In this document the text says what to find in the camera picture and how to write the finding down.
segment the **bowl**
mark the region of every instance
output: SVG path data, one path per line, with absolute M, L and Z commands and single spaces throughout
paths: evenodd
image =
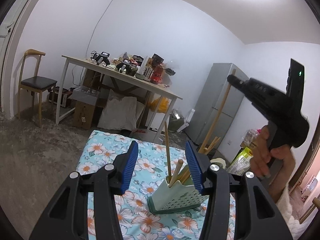
M 143 79 L 145 78 L 145 76 L 144 76 L 144 75 L 141 75 L 141 74 L 139 74 L 139 73 L 136 73 L 136 78 L 143 80 Z

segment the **red bottle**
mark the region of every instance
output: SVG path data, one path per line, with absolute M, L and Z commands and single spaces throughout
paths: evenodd
M 161 67 L 160 65 L 155 68 L 155 70 L 153 71 L 153 74 L 150 77 L 151 83 L 153 84 L 159 83 L 163 70 L 164 70 L 163 67 Z

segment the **black chair seat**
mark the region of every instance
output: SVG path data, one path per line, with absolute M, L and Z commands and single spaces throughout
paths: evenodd
M 39 90 L 52 87 L 56 83 L 57 81 L 51 78 L 45 78 L 45 77 L 39 77 L 39 76 L 28 78 L 21 81 L 21 85 L 25 85 L 25 86 L 32 87 Z

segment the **ceiling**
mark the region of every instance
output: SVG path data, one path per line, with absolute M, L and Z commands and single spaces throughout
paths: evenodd
M 320 24 L 304 0 L 183 0 L 216 19 L 244 44 L 320 44 Z

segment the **fluffy white sleeve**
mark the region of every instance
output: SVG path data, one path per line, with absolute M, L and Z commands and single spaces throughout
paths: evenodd
M 285 189 L 283 190 L 280 199 L 276 203 L 276 206 L 278 207 L 285 222 L 287 223 L 293 240 L 297 240 L 302 235 L 302 233 L 307 229 L 316 214 L 316 212 L 312 213 L 302 224 L 300 224 L 298 220 L 295 220 L 292 216 L 292 206 L 289 201 L 288 187 L 285 187 Z

